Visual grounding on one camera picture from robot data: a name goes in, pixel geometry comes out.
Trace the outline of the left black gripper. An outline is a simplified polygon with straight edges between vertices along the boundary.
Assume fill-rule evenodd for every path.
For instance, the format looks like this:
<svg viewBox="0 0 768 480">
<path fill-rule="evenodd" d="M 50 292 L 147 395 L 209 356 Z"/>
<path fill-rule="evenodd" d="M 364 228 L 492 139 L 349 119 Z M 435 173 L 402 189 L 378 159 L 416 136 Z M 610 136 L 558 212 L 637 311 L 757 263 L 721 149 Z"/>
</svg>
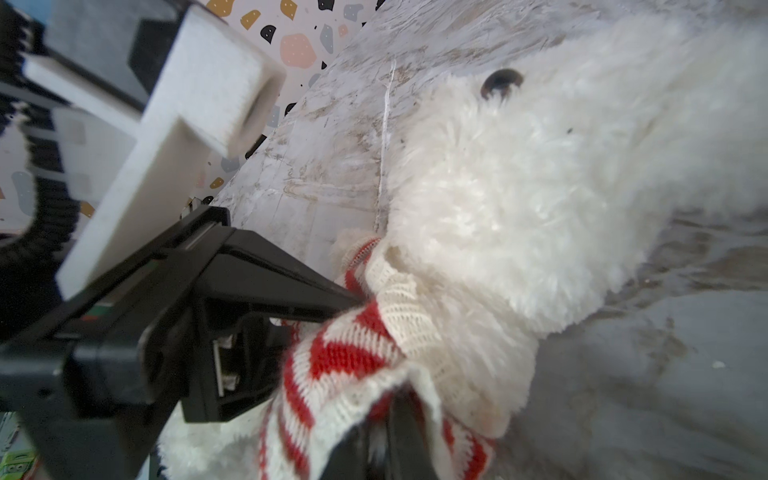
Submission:
<svg viewBox="0 0 768 480">
<path fill-rule="evenodd" d="M 185 393 L 192 351 L 185 420 L 228 422 L 276 389 L 287 321 L 320 325 L 361 303 L 202 207 L 4 342 L 1 399 L 51 478 L 132 479 Z"/>
</svg>

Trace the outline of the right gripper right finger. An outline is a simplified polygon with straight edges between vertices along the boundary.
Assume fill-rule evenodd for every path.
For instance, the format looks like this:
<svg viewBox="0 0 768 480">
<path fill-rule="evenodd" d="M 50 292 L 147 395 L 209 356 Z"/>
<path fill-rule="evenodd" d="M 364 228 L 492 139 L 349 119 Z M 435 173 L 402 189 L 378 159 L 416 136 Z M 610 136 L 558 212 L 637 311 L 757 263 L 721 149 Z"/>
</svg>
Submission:
<svg viewBox="0 0 768 480">
<path fill-rule="evenodd" d="M 387 418 L 386 478 L 392 480 L 437 480 L 430 451 L 416 416 L 413 401 L 396 397 Z"/>
</svg>

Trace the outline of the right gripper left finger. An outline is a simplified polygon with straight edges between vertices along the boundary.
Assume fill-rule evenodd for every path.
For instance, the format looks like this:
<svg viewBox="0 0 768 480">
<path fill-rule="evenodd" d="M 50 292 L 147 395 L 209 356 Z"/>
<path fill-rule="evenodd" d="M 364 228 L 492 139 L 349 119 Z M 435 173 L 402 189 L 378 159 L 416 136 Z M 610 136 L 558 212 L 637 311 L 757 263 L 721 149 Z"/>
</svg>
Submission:
<svg viewBox="0 0 768 480">
<path fill-rule="evenodd" d="M 320 479 L 366 480 L 368 450 L 368 424 L 356 425 L 333 449 Z"/>
</svg>

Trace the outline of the red white striped knit sweater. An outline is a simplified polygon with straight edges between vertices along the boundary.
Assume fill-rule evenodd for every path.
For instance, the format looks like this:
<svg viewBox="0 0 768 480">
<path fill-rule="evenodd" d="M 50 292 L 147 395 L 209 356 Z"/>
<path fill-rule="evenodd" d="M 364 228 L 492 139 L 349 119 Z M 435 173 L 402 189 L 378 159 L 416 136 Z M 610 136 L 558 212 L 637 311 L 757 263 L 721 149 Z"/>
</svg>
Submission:
<svg viewBox="0 0 768 480">
<path fill-rule="evenodd" d="M 333 248 L 339 285 L 360 307 L 318 327 L 291 324 L 294 343 L 269 400 L 254 458 L 259 479 L 316 479 L 358 423 L 380 420 L 412 389 L 441 479 L 479 479 L 494 457 L 495 411 L 462 374 L 415 278 L 378 236 L 351 230 Z"/>
</svg>

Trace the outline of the white plush teddy bear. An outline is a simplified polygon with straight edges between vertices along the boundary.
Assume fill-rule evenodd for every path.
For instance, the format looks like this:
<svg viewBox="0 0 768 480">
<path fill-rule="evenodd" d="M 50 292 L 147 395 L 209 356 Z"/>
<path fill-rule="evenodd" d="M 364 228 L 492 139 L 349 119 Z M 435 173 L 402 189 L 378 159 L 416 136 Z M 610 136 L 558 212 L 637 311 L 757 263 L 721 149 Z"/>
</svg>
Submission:
<svg viewBox="0 0 768 480">
<path fill-rule="evenodd" d="M 674 214 L 766 205 L 766 84 L 765 21 L 698 29 L 636 16 L 490 73 L 449 76 L 419 99 L 378 237 L 494 408 L 494 456 L 528 402 L 540 343 L 620 291 Z M 222 426 L 175 411 L 159 441 L 165 476 L 259 479 L 259 431 L 279 383 Z M 393 400 L 402 395 L 416 409 L 413 390 Z M 357 424 L 369 428 L 369 477 L 386 473 L 391 404 Z"/>
</svg>

